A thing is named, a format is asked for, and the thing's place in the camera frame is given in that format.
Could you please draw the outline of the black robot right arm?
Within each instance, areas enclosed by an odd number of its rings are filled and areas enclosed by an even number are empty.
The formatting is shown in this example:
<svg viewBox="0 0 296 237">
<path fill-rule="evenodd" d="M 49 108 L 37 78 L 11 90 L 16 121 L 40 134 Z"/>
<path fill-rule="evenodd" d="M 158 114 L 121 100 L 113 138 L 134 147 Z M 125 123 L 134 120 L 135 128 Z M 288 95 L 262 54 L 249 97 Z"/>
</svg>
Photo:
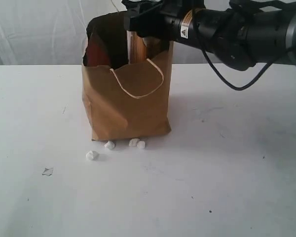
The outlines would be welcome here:
<svg viewBox="0 0 296 237">
<path fill-rule="evenodd" d="M 201 0 L 125 0 L 124 28 L 214 54 L 238 71 L 274 60 L 296 65 L 296 1 L 232 0 L 227 10 Z"/>
</svg>

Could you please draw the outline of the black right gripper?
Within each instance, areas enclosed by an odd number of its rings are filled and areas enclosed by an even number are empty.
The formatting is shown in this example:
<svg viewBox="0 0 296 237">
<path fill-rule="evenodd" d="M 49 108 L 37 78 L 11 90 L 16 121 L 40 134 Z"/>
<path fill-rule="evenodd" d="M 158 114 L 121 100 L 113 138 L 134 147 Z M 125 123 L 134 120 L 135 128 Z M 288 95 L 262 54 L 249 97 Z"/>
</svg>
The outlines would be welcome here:
<svg viewBox="0 0 296 237">
<path fill-rule="evenodd" d="M 202 0 L 123 0 L 124 28 L 142 38 L 154 37 L 175 41 L 180 37 L 179 24 L 196 8 L 204 8 Z"/>
</svg>

